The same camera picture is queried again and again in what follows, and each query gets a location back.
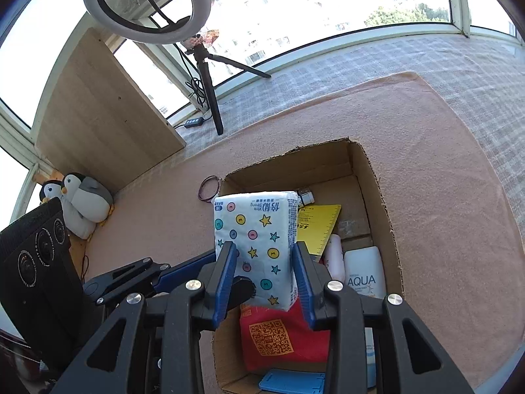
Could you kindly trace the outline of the patterned white tissue pack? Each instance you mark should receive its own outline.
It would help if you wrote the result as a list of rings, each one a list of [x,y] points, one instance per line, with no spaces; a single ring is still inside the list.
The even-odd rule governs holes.
[[[240,193],[213,200],[215,252],[228,241],[234,243],[235,274],[255,285],[251,306],[288,311],[297,299],[291,251],[297,241],[298,201],[295,191]]]

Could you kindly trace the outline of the yellow grey booklet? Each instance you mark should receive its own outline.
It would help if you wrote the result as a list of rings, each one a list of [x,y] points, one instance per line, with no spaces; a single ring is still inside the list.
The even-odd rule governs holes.
[[[297,240],[305,243],[314,261],[322,257],[341,208],[340,205],[312,205],[298,210]]]

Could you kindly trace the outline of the small grey-capped white bottle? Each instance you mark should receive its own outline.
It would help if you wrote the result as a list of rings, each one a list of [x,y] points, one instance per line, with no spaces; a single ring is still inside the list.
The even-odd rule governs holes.
[[[341,237],[332,234],[323,253],[324,264],[333,280],[345,282],[345,259]]]

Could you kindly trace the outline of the white aqua sunscreen tube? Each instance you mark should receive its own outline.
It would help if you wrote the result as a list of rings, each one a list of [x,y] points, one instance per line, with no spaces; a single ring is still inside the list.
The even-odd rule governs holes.
[[[359,295],[382,299],[386,295],[385,273],[376,246],[345,252],[345,283]]]

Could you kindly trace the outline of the red fabric pouch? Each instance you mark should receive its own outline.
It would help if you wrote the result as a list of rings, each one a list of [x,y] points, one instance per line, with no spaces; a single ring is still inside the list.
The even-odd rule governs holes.
[[[327,361],[330,333],[310,329],[299,301],[288,311],[243,305],[240,335],[245,368],[250,372],[286,363]]]

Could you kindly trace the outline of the brown cardboard box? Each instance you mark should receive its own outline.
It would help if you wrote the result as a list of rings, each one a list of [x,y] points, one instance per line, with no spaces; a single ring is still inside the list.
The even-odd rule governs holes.
[[[394,234],[375,173],[365,150],[348,139],[296,148],[281,156],[237,169],[226,175],[221,194],[308,188],[315,205],[340,205],[333,233],[344,252],[376,246],[381,254],[386,290],[402,293],[402,276]],[[240,308],[229,312],[215,332],[216,380],[226,393],[258,393],[259,381],[270,368],[322,372],[324,363],[286,363],[250,372],[245,368]]]

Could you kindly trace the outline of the right penguin plush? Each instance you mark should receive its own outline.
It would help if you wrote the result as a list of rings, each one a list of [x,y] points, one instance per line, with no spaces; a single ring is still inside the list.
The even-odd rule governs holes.
[[[62,194],[89,221],[104,223],[114,211],[110,191],[93,177],[68,173],[61,184]]]

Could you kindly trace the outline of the penguin plush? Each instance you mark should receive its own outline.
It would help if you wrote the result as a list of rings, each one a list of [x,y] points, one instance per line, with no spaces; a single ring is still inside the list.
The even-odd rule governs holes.
[[[62,194],[89,221],[104,223],[114,211],[110,191],[93,177],[68,173],[61,184]]]
[[[62,206],[64,222],[68,230],[83,240],[91,239],[96,224],[84,216],[81,216],[81,213],[73,207],[72,203],[70,203],[62,192],[60,181],[48,180],[44,182],[40,189],[39,197],[41,203],[46,203],[52,198],[58,197]]]

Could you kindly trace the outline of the left penguin plush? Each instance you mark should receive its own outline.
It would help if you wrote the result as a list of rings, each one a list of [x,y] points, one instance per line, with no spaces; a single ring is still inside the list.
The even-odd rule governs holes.
[[[70,203],[62,192],[60,181],[48,180],[44,182],[40,189],[39,197],[41,203],[46,203],[52,198],[58,197],[62,206],[64,222],[68,230],[83,240],[91,239],[96,224],[84,216],[81,216],[81,213],[73,207],[72,203]]]

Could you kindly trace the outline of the light wooden board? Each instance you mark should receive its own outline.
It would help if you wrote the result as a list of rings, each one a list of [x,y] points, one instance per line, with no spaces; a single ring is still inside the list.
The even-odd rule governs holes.
[[[185,146],[93,28],[64,46],[34,127],[35,148],[53,168],[113,193]]]

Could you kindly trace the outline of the black tripod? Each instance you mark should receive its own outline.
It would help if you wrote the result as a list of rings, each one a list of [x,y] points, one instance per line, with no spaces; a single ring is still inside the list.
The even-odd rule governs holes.
[[[208,108],[211,111],[212,119],[214,120],[215,130],[219,136],[223,135],[224,127],[221,119],[221,113],[215,93],[215,87],[213,80],[211,78],[208,60],[213,60],[221,62],[226,65],[233,66],[234,68],[240,69],[243,72],[248,72],[258,77],[270,79],[271,75],[263,72],[259,69],[249,67],[241,62],[236,60],[231,60],[227,57],[210,54],[209,51],[205,48],[205,39],[196,35],[182,42],[182,45],[186,48],[188,54],[192,54],[197,63],[197,69],[199,72],[200,80],[204,87],[204,93]]]

